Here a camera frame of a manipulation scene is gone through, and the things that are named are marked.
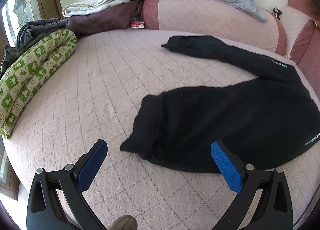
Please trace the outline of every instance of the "green patterned blanket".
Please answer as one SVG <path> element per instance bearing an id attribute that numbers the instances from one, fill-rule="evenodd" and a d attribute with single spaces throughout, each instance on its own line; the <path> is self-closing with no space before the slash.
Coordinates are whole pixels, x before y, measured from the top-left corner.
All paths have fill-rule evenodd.
<path id="1" fill-rule="evenodd" d="M 55 31 L 23 53 L 0 80 L 0 134 L 9 138 L 28 102 L 71 56 L 77 38 L 67 29 Z"/>

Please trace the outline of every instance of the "folded blanket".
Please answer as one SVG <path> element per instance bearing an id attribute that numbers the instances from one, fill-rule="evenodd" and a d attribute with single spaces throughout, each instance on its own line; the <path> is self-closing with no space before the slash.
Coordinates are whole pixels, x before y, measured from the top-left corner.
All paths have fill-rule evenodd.
<path id="1" fill-rule="evenodd" d="M 27 22 L 19 31 L 16 47 L 4 46 L 4 57 L 1 62 L 0 78 L 22 53 L 43 39 L 48 34 L 66 27 L 67 20 L 60 18 Z"/>
<path id="2" fill-rule="evenodd" d="M 0 80 L 0 134 L 9 138 L 28 102 L 71 56 L 77 38 L 72 31 L 55 31 L 28 49 Z"/>
<path id="3" fill-rule="evenodd" d="M 71 17 L 73 15 L 88 15 L 126 2 L 129 2 L 129 0 L 92 0 L 72 3 L 62 10 L 62 14 L 65 17 Z"/>

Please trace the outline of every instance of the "bed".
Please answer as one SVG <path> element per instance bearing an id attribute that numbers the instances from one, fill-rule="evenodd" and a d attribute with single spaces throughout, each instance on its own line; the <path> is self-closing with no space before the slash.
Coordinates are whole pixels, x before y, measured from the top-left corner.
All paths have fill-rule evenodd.
<path id="1" fill-rule="evenodd" d="M 219 0 L 145 0 L 142 18 L 150 30 L 208 34 L 286 53 L 287 36 L 280 21 L 266 10 L 264 23 Z"/>
<path id="2" fill-rule="evenodd" d="M 136 217 L 140 229 L 212 229 L 235 197 L 220 174 L 174 171 L 119 151 L 132 131 L 145 95 L 183 86 L 221 87 L 254 78 L 229 64 L 191 58 L 160 47 L 178 34 L 191 35 L 127 29 L 79 39 L 72 57 L 34 95 L 11 138 L 4 139 L 12 167 L 23 185 L 31 187 L 37 168 L 61 169 L 74 163 L 97 139 L 104 139 L 108 156 L 84 197 L 105 226 L 130 214 Z M 275 53 L 223 41 L 295 65 Z M 320 107 L 299 69 L 298 73 Z M 320 145 L 282 168 L 297 229 L 319 198 Z M 249 223 L 258 196 L 243 225 Z"/>

